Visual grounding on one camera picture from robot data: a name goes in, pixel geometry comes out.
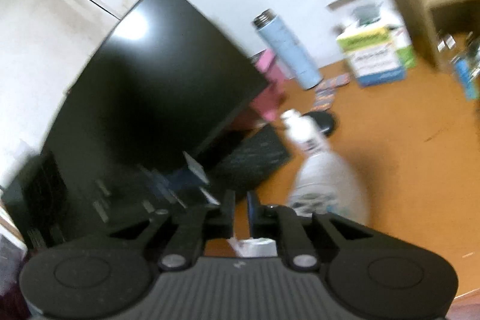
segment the black monitor screen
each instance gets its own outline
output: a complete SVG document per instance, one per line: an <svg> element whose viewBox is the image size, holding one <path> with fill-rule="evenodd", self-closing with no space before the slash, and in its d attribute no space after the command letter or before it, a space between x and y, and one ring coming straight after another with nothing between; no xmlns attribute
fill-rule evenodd
<svg viewBox="0 0 480 320"><path fill-rule="evenodd" d="M175 169L265 78L186 0L140 0L71 88L46 141L67 186L117 164Z"/></svg>

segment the light blue water bottle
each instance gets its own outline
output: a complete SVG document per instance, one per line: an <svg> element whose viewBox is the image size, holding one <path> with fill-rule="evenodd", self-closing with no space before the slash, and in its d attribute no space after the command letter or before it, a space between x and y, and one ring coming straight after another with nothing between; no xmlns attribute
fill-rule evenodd
<svg viewBox="0 0 480 320"><path fill-rule="evenodd" d="M289 67L304 90L315 87L322 81L323 76L306 49L272 10L264 11L253 20L253 24L258 34Z"/></svg>

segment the red object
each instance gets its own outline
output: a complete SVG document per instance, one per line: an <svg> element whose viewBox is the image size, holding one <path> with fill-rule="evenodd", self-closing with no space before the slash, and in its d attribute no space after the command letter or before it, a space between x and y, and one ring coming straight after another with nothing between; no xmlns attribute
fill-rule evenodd
<svg viewBox="0 0 480 320"><path fill-rule="evenodd" d="M23 299L18 285L14 285L3 296L0 297L0 319L1 320L26 320L30 312Z"/></svg>
<svg viewBox="0 0 480 320"><path fill-rule="evenodd" d="M278 108L285 92L285 75L275 58L275 53L267 49L255 64L255 67L268 79L270 86L255 98L250 106L267 122L278 118Z"/></svg>

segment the white bottle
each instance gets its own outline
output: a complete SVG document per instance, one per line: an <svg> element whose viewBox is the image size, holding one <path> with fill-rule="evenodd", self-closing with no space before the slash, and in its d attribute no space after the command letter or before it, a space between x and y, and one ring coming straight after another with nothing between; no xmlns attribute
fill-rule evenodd
<svg viewBox="0 0 480 320"><path fill-rule="evenodd" d="M369 222L365 189L350 166L334 152L306 160L286 205L299 216L332 212L363 225Z"/></svg>
<svg viewBox="0 0 480 320"><path fill-rule="evenodd" d="M330 146L315 120L308 116L301 116L294 109L288 110L281 116L286 126L286 136L308 156L330 150Z"/></svg>

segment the pink box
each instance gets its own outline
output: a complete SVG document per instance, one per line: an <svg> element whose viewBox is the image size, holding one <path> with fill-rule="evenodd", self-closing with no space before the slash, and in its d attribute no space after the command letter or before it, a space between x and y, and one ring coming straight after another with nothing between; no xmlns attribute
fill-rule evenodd
<svg viewBox="0 0 480 320"><path fill-rule="evenodd" d="M285 75L277 65L275 58L275 53L271 49L267 49L263 51L255 64L255 67L270 82L270 86L251 102L250 107L267 122L275 121L278 118L278 108L285 92Z"/></svg>

